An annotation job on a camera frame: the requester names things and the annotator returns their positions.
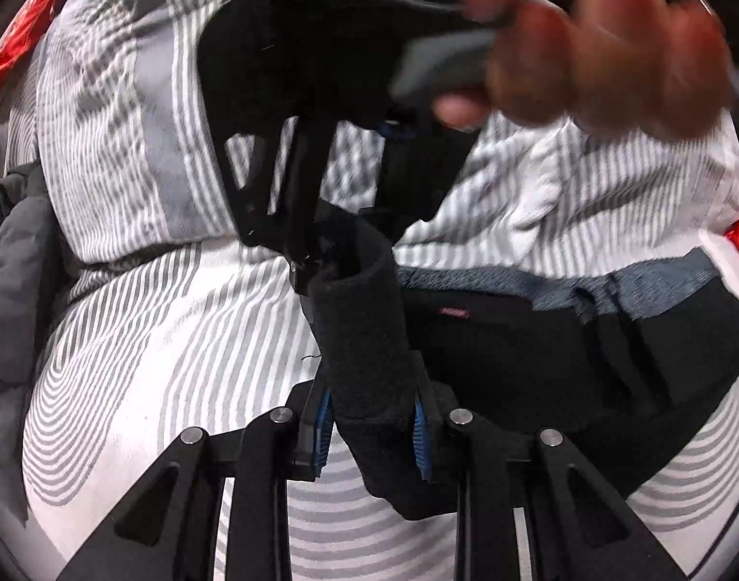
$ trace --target striped fabric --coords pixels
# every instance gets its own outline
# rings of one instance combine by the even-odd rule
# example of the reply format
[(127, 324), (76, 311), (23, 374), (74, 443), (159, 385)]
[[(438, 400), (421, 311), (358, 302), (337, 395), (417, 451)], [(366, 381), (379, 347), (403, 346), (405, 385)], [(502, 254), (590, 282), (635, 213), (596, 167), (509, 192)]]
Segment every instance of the striped fabric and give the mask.
[[(286, 262), (231, 239), (194, 63), (221, 1), (69, 0), (0, 106), (0, 159), (26, 163), (37, 145), (77, 258), (23, 452), (35, 519), (67, 559), (180, 430), (243, 426), (318, 366)], [(283, 148), (290, 140), (291, 122)], [(228, 143), (241, 180), (251, 144)], [(377, 135), (342, 124), (322, 196), (349, 211), (371, 204), (382, 150)], [(640, 134), (598, 141), (568, 119), (523, 129), (494, 115), (437, 217), (411, 227), (395, 252), (426, 269), (595, 276), (683, 256), (701, 244), (699, 230), (738, 217), (727, 118), (705, 141), (668, 145)], [(631, 505), (689, 572), (738, 500), (734, 391)], [(324, 478), (291, 485), (290, 514), (298, 580), (452, 575), (453, 518), (399, 518), (367, 494), (339, 438)]]

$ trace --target striped bedding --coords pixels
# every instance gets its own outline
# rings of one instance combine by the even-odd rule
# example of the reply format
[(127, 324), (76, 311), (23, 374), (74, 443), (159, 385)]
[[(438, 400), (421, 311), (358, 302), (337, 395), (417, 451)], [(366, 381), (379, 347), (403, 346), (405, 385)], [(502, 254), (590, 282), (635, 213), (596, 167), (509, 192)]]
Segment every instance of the striped bedding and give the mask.
[[(194, 63), (220, 2), (69, 0), (0, 105), (0, 163), (40, 155), (75, 256), (23, 449), (32, 514), (65, 559), (183, 428), (239, 428), (318, 364), (286, 262), (232, 238)], [(228, 143), (242, 178), (250, 144)], [(371, 204), (382, 149), (377, 135), (341, 125), (322, 197), (349, 211)], [(395, 253), (410, 267), (562, 278), (703, 246), (739, 292), (739, 257), (717, 236), (738, 217), (727, 117), (705, 141), (669, 145), (494, 115), (438, 216), (408, 229)], [(367, 494), (340, 438), (324, 477), (293, 483), (289, 504), (298, 580), (452, 576), (454, 518), (402, 520)], [(738, 504), (739, 384), (631, 497), (688, 573)]]

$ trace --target blurry hand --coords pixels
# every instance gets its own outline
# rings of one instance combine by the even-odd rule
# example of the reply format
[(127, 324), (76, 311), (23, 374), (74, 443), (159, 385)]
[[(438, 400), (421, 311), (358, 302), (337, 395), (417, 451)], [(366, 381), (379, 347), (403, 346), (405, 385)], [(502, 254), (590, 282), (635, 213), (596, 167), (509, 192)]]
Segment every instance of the blurry hand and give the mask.
[(492, 109), (529, 126), (568, 113), (592, 135), (679, 140), (708, 133), (731, 101), (730, 52), (703, 0), (576, 0), (570, 17), (545, 0), (462, 1), (479, 20), (517, 14), (496, 33), (485, 87), (434, 102), (453, 127)]

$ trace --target silver screw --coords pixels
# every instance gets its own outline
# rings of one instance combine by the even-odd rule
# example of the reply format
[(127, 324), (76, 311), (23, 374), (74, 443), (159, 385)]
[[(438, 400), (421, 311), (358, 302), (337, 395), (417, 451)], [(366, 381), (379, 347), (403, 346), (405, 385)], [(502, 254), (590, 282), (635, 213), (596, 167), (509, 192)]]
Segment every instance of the silver screw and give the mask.
[(287, 421), (291, 421), (292, 417), (294, 417), (294, 413), (291, 412), (290, 408), (285, 406), (274, 408), (270, 411), (270, 419), (276, 424), (285, 424)]
[(187, 428), (181, 433), (181, 441), (187, 445), (199, 442), (203, 438), (203, 431), (200, 428)]
[(551, 448), (554, 448), (555, 446), (561, 445), (563, 443), (563, 435), (554, 428), (547, 428), (546, 430), (542, 430), (539, 433), (539, 438), (541, 439), (541, 442), (543, 444), (549, 445)]
[(472, 411), (468, 411), (465, 408), (456, 408), (450, 411), (450, 421), (454, 424), (464, 426), (469, 424), (473, 419), (474, 415), (472, 415)]

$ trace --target small red tag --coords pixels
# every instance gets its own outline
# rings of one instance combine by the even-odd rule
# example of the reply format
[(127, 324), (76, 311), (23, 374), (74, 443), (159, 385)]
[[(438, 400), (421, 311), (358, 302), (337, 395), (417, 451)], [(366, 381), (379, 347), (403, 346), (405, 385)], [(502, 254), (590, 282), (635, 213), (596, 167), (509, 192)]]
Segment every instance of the small red tag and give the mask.
[(440, 308), (437, 314), (444, 314), (446, 317), (455, 317), (457, 319), (468, 319), (472, 316), (469, 310), (463, 308)]

